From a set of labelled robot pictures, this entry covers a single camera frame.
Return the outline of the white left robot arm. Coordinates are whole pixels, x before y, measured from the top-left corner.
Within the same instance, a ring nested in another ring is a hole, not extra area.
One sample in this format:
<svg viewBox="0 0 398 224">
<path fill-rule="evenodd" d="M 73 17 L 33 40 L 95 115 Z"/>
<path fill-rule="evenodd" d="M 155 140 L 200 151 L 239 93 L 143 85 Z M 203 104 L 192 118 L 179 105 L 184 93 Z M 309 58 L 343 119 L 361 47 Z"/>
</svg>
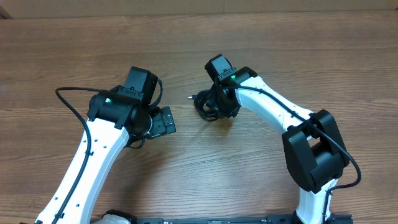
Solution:
<svg viewBox="0 0 398 224">
<path fill-rule="evenodd" d="M 131 67 L 123 85 L 110 90 L 93 89 L 87 118 L 60 94 L 58 99 L 72 111 L 84 132 L 74 158 L 51 201 L 36 223 L 90 223 L 98 195 L 109 171 L 124 148 L 144 144 L 176 131 L 168 106 L 152 100 L 162 81 L 148 70 Z"/>
</svg>

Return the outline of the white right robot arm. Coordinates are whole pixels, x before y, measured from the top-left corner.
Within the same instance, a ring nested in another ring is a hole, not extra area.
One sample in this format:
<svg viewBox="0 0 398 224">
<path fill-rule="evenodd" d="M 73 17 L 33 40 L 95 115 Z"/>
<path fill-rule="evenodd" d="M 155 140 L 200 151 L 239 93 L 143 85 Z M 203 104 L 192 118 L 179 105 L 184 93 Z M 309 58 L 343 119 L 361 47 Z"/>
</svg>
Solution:
<svg viewBox="0 0 398 224">
<path fill-rule="evenodd" d="M 352 223 L 351 215 L 330 210 L 335 190 L 361 181 L 359 165 L 346 150 L 333 115 L 292 103 L 254 70 L 237 69 L 221 54 L 210 59 L 205 70 L 213 85 L 195 100 L 205 121 L 235 117 L 240 108 L 246 108 L 282 137 L 287 170 L 300 188 L 299 203 L 293 213 L 268 215 L 264 223 Z"/>
</svg>

